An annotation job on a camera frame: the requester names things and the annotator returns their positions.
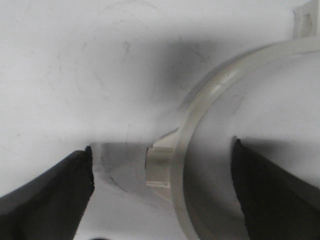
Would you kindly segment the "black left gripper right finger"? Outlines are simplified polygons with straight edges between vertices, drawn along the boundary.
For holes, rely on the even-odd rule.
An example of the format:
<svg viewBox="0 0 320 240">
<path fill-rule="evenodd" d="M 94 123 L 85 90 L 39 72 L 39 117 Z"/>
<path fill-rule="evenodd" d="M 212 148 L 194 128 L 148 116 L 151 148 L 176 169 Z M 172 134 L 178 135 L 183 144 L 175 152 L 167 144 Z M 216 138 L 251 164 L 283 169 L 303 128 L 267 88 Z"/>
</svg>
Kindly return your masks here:
<svg viewBox="0 0 320 240">
<path fill-rule="evenodd" d="M 318 240 L 320 190 L 236 139 L 232 183 L 251 240 Z"/>
</svg>

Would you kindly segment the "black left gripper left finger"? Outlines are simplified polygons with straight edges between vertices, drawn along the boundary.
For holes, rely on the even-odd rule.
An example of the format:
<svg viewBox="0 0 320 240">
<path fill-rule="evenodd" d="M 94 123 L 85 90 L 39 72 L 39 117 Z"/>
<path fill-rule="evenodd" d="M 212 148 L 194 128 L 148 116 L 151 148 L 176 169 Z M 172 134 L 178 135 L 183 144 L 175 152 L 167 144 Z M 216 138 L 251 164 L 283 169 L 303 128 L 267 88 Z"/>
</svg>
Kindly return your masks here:
<svg viewBox="0 0 320 240">
<path fill-rule="evenodd" d="M 2 240 L 72 240 L 95 189 L 91 147 L 0 198 Z"/>
</svg>

